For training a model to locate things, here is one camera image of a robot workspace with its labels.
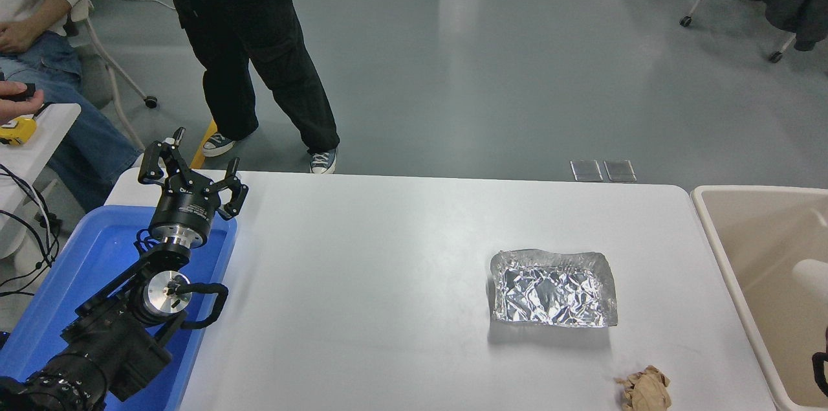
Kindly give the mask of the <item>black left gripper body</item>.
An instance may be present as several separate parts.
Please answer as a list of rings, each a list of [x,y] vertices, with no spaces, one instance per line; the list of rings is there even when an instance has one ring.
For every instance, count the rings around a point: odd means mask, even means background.
[[[217,195],[204,191],[213,182],[196,184],[187,189],[182,186],[162,186],[162,196],[150,221],[150,234],[163,239],[173,228],[185,228],[199,239],[209,236],[213,217],[219,205]]]

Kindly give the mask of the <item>person's right hand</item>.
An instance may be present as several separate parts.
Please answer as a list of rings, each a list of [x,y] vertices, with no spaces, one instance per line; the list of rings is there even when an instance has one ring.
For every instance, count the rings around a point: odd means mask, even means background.
[[[10,96],[24,94],[28,90],[25,83],[2,81],[1,82],[1,125],[23,115],[37,113],[45,102],[45,95],[42,89],[36,89],[32,96],[21,101],[14,101]]]

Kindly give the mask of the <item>person's left hand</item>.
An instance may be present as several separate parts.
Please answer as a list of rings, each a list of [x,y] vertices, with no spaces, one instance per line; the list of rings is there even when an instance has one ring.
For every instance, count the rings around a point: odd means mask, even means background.
[[[24,53],[39,37],[39,32],[24,21],[1,23],[1,53]]]

